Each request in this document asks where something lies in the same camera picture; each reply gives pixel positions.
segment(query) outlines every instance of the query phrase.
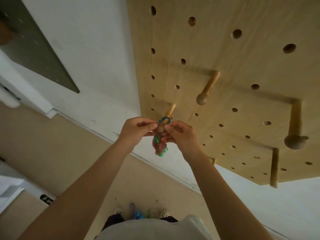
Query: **white shoe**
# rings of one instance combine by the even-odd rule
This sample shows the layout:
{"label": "white shoe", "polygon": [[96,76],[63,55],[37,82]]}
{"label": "white shoe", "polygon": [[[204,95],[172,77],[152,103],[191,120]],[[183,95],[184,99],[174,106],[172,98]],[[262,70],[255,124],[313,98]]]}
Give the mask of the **white shoe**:
{"label": "white shoe", "polygon": [[161,213],[160,213],[160,218],[164,218],[164,217],[168,217],[168,216],[171,216],[171,214],[169,213],[168,210],[163,210]]}
{"label": "white shoe", "polygon": [[112,214],[113,215],[120,214],[123,217],[123,208],[122,208],[122,206],[118,206],[117,208],[115,208]]}

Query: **blue ring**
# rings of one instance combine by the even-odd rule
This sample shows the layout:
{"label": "blue ring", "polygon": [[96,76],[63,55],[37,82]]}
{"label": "blue ring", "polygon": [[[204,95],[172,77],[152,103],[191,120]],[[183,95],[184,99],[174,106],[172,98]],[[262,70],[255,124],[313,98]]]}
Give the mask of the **blue ring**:
{"label": "blue ring", "polygon": [[164,119],[168,119],[168,120],[169,120],[169,121],[166,123],[166,125],[170,123],[170,118],[169,118],[169,117],[163,117],[162,120],[159,120],[159,123],[161,123]]}

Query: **person's right arm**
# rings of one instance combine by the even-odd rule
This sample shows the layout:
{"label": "person's right arm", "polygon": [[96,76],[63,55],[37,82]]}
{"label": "person's right arm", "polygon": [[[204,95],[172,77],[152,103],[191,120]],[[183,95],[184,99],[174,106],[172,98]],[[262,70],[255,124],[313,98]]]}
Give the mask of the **person's right arm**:
{"label": "person's right arm", "polygon": [[202,152],[194,129],[182,121],[164,128],[162,141],[176,143],[189,163],[220,239],[273,240]]}

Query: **dark green panel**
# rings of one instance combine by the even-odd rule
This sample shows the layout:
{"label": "dark green panel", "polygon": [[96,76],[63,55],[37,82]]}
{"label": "dark green panel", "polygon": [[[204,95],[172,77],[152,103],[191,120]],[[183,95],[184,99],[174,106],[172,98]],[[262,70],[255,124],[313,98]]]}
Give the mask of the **dark green panel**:
{"label": "dark green panel", "polygon": [[0,46],[14,62],[76,93],[79,89],[21,0],[0,0],[1,20],[16,32]]}

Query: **white shirt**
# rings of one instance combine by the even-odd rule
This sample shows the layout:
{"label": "white shirt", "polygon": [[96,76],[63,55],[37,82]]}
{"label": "white shirt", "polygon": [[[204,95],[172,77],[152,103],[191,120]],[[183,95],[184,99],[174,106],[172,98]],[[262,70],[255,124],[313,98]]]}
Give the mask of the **white shirt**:
{"label": "white shirt", "polygon": [[104,229],[96,240],[214,240],[202,220],[188,215],[170,223],[159,219],[128,220]]}

